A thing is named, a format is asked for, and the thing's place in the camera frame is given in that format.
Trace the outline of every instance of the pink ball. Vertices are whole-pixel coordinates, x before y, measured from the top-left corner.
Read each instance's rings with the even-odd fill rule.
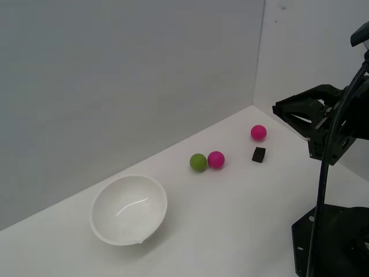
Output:
[[[211,152],[208,156],[208,164],[214,169],[220,169],[225,162],[224,155],[219,151]]]
[[[253,137],[254,140],[263,140],[266,137],[266,129],[264,126],[262,125],[255,125],[252,129],[251,129],[251,136]]]

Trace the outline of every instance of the white bowl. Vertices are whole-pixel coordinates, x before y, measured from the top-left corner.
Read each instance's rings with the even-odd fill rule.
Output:
[[[160,226],[166,212],[167,195],[158,182],[128,175],[97,195],[90,225],[94,234],[108,244],[140,244]]]

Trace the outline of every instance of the green ball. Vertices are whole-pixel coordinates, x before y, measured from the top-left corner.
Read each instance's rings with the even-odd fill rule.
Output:
[[[203,154],[195,154],[190,159],[190,166],[195,171],[204,171],[207,164],[208,162]]]

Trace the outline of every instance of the ball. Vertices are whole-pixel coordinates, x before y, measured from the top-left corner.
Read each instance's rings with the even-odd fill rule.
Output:
[[[190,166],[195,171],[204,171],[207,164],[206,157],[203,154],[195,154],[190,159]]]
[[[220,169],[225,162],[224,155],[219,151],[211,152],[208,156],[208,164],[214,169]]]
[[[262,125],[255,125],[251,129],[251,136],[254,140],[261,141],[266,137],[266,129]]]

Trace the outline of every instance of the small black block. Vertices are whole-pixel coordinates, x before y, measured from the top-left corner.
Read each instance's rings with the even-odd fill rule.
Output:
[[[254,162],[258,162],[258,163],[262,163],[264,160],[264,156],[265,156],[265,148],[262,147],[256,147],[254,154],[253,154],[253,161]]]

